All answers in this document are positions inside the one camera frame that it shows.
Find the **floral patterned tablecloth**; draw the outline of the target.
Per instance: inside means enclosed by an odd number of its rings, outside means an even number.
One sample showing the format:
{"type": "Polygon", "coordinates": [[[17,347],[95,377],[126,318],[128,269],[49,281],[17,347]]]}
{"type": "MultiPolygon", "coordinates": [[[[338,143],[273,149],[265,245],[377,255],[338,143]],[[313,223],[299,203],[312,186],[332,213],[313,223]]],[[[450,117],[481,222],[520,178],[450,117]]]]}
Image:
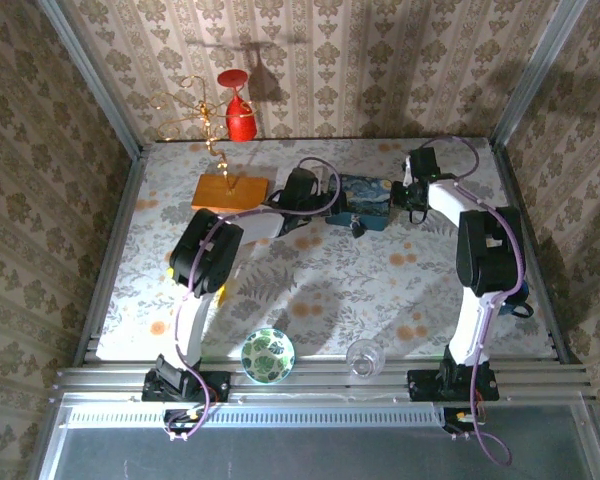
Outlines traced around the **floral patterned tablecloth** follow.
{"type": "MultiPolygon", "coordinates": [[[[486,138],[469,139],[479,169],[462,185],[492,206],[508,203],[486,138]]],[[[232,172],[268,177],[281,188],[297,162],[329,161],[340,173],[401,180],[406,154],[424,139],[269,140],[223,143],[232,172]]],[[[200,143],[150,148],[122,259],[98,345],[101,361],[153,361],[174,349],[174,315],[186,288],[167,275],[172,249],[193,216],[202,173],[216,162],[200,143]]],[[[348,227],[322,218],[280,239],[261,239],[236,257],[224,303],[214,302],[203,356],[239,357],[253,331],[272,326],[289,335],[299,356],[344,355],[358,339],[378,341],[393,357],[442,355],[462,301],[455,270],[457,230],[438,212],[419,226],[393,210],[384,231],[354,239],[348,227]]],[[[497,358],[555,358],[545,313],[531,287],[535,315],[499,316],[489,351],[497,358]]]]}

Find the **aluminium frame post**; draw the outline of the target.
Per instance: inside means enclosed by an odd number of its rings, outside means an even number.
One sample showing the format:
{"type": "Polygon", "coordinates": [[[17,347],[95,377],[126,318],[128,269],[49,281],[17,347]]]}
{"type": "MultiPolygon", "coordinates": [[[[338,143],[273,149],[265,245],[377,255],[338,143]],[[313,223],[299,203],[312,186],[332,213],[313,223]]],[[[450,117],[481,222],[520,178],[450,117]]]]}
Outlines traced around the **aluminium frame post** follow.
{"type": "Polygon", "coordinates": [[[560,0],[490,137],[505,147],[567,42],[588,0],[560,0]]]}
{"type": "Polygon", "coordinates": [[[59,0],[36,0],[59,39],[67,50],[72,62],[82,75],[87,87],[94,96],[132,161],[137,161],[142,153],[141,142],[132,132],[123,110],[106,86],[104,75],[93,61],[80,39],[76,28],[65,14],[59,0]]]}

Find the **clear drinking glass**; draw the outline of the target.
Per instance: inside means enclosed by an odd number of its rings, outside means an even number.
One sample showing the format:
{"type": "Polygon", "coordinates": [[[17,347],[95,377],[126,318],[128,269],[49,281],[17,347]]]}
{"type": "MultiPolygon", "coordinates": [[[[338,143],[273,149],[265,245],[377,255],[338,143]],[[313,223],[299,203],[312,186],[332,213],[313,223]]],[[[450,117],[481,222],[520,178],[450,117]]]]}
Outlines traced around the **clear drinking glass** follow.
{"type": "Polygon", "coordinates": [[[385,365],[385,352],[373,339],[353,342],[346,353],[346,363],[354,376],[369,378],[381,373],[385,365]]]}

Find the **blue round object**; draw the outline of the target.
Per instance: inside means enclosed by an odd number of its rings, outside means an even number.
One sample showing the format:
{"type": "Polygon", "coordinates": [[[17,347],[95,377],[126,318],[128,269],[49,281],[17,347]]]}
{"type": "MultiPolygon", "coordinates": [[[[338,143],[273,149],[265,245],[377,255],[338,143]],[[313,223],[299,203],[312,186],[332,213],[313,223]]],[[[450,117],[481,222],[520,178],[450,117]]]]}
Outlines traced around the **blue round object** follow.
{"type": "Polygon", "coordinates": [[[523,282],[520,289],[506,298],[499,310],[500,316],[512,315],[516,318],[528,319],[533,316],[534,309],[527,302],[529,297],[529,287],[523,282]]]}

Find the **green leaf pattern bowl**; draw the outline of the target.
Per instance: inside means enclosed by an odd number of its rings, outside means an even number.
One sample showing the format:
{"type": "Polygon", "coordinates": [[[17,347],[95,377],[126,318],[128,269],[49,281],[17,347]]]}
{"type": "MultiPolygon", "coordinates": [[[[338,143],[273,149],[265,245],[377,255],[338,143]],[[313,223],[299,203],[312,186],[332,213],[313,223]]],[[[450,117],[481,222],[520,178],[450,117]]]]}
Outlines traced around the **green leaf pattern bowl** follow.
{"type": "Polygon", "coordinates": [[[275,384],[286,379],[295,365],[295,349],[290,338],[273,327],[251,333],[241,350],[246,375],[259,384],[275,384]]]}

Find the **grey metal sheet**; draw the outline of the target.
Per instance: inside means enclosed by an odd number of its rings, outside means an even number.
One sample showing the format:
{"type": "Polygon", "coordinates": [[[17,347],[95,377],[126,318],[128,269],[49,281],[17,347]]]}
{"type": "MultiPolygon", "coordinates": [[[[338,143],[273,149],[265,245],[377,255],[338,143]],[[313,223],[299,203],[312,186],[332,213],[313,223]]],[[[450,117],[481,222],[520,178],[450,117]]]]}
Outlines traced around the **grey metal sheet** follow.
{"type": "Polygon", "coordinates": [[[441,427],[61,428],[55,409],[26,480],[600,480],[600,428],[584,401],[491,406],[479,434],[441,427]]]}

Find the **starry night tin box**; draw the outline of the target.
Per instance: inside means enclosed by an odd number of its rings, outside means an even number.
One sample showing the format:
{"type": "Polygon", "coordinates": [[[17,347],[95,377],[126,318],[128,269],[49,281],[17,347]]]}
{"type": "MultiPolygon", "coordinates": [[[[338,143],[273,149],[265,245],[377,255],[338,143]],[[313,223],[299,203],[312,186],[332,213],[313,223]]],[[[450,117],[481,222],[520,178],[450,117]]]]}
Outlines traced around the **starry night tin box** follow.
{"type": "Polygon", "coordinates": [[[391,182],[388,179],[358,175],[340,175],[342,209],[331,210],[331,214],[343,213],[343,224],[360,221],[367,231],[383,231],[390,217],[391,182]]]}

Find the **aluminium side rail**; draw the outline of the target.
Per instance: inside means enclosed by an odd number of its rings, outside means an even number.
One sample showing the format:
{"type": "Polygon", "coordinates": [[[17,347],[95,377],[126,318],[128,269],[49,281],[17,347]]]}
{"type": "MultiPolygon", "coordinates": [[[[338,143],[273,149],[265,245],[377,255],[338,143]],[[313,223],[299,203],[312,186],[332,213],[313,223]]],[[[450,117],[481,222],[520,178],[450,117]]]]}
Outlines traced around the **aluminium side rail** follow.
{"type": "Polygon", "coordinates": [[[534,285],[539,306],[545,313],[545,323],[558,360],[563,364],[581,364],[571,348],[568,337],[571,320],[565,316],[566,310],[561,304],[561,298],[568,290],[563,256],[551,235],[542,235],[541,228],[533,225],[531,207],[524,199],[507,148],[495,140],[489,140],[489,145],[507,200],[521,214],[523,244],[530,270],[528,276],[534,285]]]}
{"type": "Polygon", "coordinates": [[[102,327],[106,320],[149,155],[150,149],[145,148],[141,151],[140,156],[131,164],[89,309],[85,317],[84,328],[72,363],[73,367],[81,367],[85,362],[96,360],[95,355],[91,353],[89,345],[92,342],[98,345],[102,327]]]}

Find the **black connector box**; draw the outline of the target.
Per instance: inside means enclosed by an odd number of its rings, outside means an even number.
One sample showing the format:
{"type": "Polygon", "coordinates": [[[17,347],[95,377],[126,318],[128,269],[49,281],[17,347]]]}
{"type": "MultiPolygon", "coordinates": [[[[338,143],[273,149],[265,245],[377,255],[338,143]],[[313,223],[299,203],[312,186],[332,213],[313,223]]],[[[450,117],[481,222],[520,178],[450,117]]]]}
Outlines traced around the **black connector box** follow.
{"type": "Polygon", "coordinates": [[[486,423],[486,412],[482,408],[477,410],[476,415],[473,415],[469,408],[444,407],[442,413],[442,428],[451,435],[468,437],[475,431],[474,421],[477,421],[479,426],[486,423]]]}
{"type": "Polygon", "coordinates": [[[203,414],[203,408],[166,410],[163,415],[164,430],[172,437],[188,436],[203,414]]]}

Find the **aluminium cross rail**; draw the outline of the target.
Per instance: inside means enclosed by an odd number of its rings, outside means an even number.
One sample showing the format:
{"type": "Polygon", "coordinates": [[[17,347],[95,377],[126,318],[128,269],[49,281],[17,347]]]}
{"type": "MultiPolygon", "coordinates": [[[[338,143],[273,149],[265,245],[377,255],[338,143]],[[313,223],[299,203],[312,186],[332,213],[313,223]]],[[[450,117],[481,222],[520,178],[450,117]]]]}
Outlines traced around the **aluminium cross rail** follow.
{"type": "MultiPolygon", "coordinates": [[[[301,358],[290,375],[279,383],[261,385],[251,380],[240,362],[207,362],[204,371],[222,370],[231,375],[231,404],[282,403],[315,405],[355,405],[392,403],[409,400],[407,373],[438,367],[437,360],[390,359],[381,373],[359,378],[337,358],[301,358]]],[[[76,399],[138,401],[149,363],[90,363],[68,368],[57,374],[54,390],[76,399]]],[[[582,365],[550,360],[494,360],[491,368],[506,405],[570,404],[596,398],[596,389],[582,365]]]]}

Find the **yellow plastic cup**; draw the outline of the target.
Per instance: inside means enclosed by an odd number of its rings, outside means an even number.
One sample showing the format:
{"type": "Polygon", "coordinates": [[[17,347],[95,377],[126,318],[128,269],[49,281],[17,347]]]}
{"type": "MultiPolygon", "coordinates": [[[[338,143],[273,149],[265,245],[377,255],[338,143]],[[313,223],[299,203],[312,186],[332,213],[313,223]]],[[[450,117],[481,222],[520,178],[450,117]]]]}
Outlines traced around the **yellow plastic cup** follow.
{"type": "MultiPolygon", "coordinates": [[[[172,280],[176,280],[176,274],[174,273],[174,269],[172,267],[169,267],[167,269],[167,275],[172,279],[172,280]]],[[[220,307],[226,298],[226,290],[227,285],[224,284],[216,293],[215,293],[215,304],[220,307]]]]}

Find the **red wine glass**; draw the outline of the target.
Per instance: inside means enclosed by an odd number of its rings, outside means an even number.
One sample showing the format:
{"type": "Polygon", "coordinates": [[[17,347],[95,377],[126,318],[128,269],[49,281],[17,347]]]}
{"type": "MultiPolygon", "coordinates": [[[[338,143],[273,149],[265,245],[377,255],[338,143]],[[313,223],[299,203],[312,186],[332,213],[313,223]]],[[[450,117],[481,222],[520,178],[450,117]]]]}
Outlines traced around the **red wine glass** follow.
{"type": "Polygon", "coordinates": [[[240,91],[248,81],[248,74],[240,69],[223,71],[217,77],[220,86],[232,91],[232,98],[227,104],[226,127],[228,137],[232,142],[249,142],[257,135],[255,113],[250,104],[245,101],[240,91]]]}

